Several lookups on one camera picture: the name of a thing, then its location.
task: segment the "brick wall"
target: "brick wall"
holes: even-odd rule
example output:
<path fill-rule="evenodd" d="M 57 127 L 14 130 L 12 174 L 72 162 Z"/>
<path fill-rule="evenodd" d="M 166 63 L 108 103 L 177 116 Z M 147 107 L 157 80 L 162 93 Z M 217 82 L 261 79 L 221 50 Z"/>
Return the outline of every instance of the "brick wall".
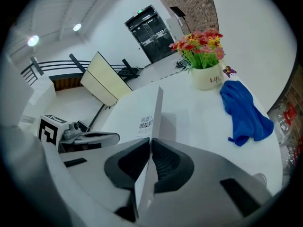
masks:
<path fill-rule="evenodd" d="M 280 103 L 286 105 L 292 104 L 298 115 L 292 122 L 293 135 L 295 140 L 299 140 L 303 137 L 303 67 L 299 65 L 296 70 L 290 86 L 288 87 L 285 95 Z"/>
<path fill-rule="evenodd" d="M 172 16 L 174 13 L 169 8 L 173 6 L 179 7 L 185 13 L 186 21 L 192 32 L 195 30 L 203 31 L 213 27 L 219 30 L 213 0 L 161 0 L 161 2 Z M 181 22 L 183 24 L 183 32 L 188 34 L 189 31 L 183 19 L 181 19 Z"/>

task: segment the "glass door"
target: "glass door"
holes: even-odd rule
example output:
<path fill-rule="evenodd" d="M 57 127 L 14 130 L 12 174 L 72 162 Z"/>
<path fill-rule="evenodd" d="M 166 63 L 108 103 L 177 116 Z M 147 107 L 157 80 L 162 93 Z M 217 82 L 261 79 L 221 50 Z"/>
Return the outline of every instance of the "glass door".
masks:
<path fill-rule="evenodd" d="M 147 54 L 152 63 L 162 59 L 162 54 L 156 46 L 154 39 L 152 38 L 150 33 L 147 32 L 143 24 L 140 24 L 132 32 L 139 41 L 139 43 L 142 45 L 145 53 Z"/>
<path fill-rule="evenodd" d="M 150 20 L 147 20 L 143 25 L 151 35 L 151 38 L 158 47 L 162 57 L 165 58 L 172 54 L 169 45 L 174 43 L 174 41 L 160 18 L 158 16 L 154 16 Z"/>

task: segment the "floor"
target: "floor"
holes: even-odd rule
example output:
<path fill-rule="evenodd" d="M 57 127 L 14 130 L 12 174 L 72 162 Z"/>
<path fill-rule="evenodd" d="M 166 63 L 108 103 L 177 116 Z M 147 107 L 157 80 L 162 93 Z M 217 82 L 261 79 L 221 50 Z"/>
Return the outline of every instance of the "floor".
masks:
<path fill-rule="evenodd" d="M 153 81 L 158 81 L 164 77 L 174 74 L 179 69 L 176 69 L 176 62 L 181 60 L 181 56 L 178 53 L 174 53 L 156 63 L 147 66 L 136 79 L 129 80 L 128 86 L 132 90 L 136 90 L 140 87 L 144 87 Z"/>
<path fill-rule="evenodd" d="M 175 74 L 176 72 L 180 71 L 180 69 L 176 69 L 176 63 L 180 60 L 181 56 L 178 53 L 174 53 L 150 66 L 147 66 L 140 73 L 138 78 L 129 80 L 127 84 L 132 90 L 136 90 L 152 83 L 153 81 L 158 81 L 162 78 Z M 105 124 L 114 107 L 115 106 L 111 107 L 110 109 L 106 108 L 102 110 L 93 125 L 92 131 L 102 130 L 103 125 Z"/>
<path fill-rule="evenodd" d="M 55 115 L 68 122 L 80 120 L 89 125 L 102 106 L 85 87 L 62 90 L 56 94 L 56 99 L 49 105 L 45 114 Z"/>

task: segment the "butterfly decoration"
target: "butterfly decoration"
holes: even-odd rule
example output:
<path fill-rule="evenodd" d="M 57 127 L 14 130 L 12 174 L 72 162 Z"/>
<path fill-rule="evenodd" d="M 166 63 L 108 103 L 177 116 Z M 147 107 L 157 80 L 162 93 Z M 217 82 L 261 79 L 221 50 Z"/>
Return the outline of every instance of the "butterfly decoration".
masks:
<path fill-rule="evenodd" d="M 230 78 L 231 75 L 234 76 L 237 72 L 234 69 L 231 69 L 230 66 L 226 66 L 223 72 Z"/>

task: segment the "red flower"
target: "red flower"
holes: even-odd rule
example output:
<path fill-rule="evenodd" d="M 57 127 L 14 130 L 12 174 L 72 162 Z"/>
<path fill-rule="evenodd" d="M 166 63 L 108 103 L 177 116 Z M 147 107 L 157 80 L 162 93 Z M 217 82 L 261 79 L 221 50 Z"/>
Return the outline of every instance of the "red flower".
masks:
<path fill-rule="evenodd" d="M 205 31 L 204 32 L 204 35 L 208 38 L 208 37 L 214 37 L 215 36 L 215 34 L 212 32 L 212 31 L 210 31 L 210 30 L 207 30 L 207 31 Z"/>
<path fill-rule="evenodd" d="M 204 39 L 199 40 L 200 45 L 205 45 L 207 42 Z"/>
<path fill-rule="evenodd" d="M 171 51 L 174 51 L 174 50 L 176 50 L 178 48 L 178 44 L 177 43 L 170 44 L 169 46 L 170 46 L 170 48 L 172 48 Z"/>
<path fill-rule="evenodd" d="M 183 50 L 184 45 L 185 45 L 185 42 L 184 42 L 184 41 L 179 41 L 179 43 L 178 43 L 178 48 L 179 48 L 180 50 Z"/>
<path fill-rule="evenodd" d="M 185 46 L 185 49 L 188 50 L 188 51 L 191 51 L 194 48 L 195 48 L 195 46 L 192 45 L 192 44 L 188 44 L 187 46 Z"/>

